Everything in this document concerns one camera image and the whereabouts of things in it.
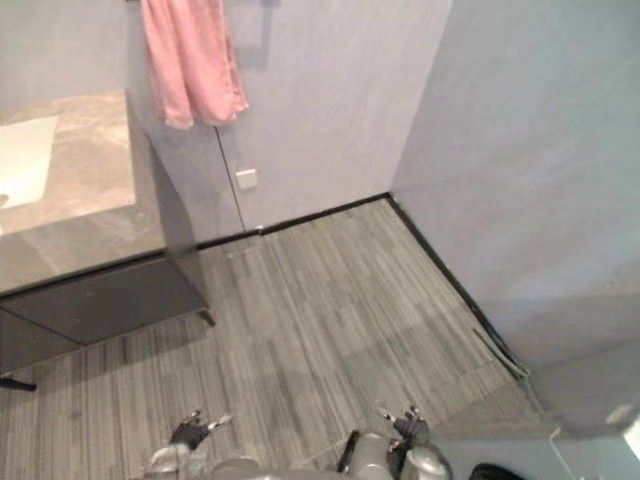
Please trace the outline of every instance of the cabinet door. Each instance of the cabinet door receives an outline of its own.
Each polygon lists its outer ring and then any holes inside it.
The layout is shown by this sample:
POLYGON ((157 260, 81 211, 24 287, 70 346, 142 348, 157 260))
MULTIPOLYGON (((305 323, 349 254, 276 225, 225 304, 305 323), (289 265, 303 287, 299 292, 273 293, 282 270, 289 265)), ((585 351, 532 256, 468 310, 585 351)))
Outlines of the cabinet door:
POLYGON ((56 357, 81 345, 0 310, 0 371, 56 357))
POLYGON ((83 344, 206 308, 166 259, 115 268, 6 300, 7 311, 83 344))

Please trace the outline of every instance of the white sink basin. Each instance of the white sink basin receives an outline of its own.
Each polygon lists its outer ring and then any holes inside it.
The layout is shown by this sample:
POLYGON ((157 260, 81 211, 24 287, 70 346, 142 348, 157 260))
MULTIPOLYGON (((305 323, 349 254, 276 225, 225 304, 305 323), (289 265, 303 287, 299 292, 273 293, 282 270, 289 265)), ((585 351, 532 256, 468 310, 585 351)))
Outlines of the white sink basin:
POLYGON ((0 209, 40 200, 58 117, 0 126, 0 209))

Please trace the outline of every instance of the wall socket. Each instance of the wall socket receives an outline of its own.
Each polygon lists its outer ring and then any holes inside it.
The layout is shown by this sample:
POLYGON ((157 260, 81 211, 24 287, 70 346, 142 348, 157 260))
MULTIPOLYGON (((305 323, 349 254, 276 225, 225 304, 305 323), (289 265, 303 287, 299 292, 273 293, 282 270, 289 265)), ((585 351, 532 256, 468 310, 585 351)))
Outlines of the wall socket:
POLYGON ((236 182, 240 190, 249 190, 258 186, 258 173, 255 168, 236 172, 236 182))

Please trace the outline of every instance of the gray striped floor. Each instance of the gray striped floor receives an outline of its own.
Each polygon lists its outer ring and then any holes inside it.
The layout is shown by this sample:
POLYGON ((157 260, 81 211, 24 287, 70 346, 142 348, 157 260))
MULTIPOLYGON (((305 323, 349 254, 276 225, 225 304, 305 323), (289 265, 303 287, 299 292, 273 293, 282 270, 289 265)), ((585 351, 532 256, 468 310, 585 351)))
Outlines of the gray striped floor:
POLYGON ((27 369, 35 394, 0 390, 0 478, 139 478, 195 407, 234 415, 201 447, 209 465, 324 466, 352 428, 380 427, 374 401, 446 429, 510 382, 386 201, 203 260, 214 329, 170 320, 27 369))

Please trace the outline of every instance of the pink towel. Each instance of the pink towel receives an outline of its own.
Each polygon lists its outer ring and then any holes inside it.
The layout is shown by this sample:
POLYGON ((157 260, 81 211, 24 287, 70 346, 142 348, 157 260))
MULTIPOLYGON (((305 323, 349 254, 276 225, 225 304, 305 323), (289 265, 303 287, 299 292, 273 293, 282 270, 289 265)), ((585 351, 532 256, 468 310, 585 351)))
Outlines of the pink towel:
POLYGON ((151 83, 167 125, 219 125, 248 107, 223 0, 142 0, 151 83))

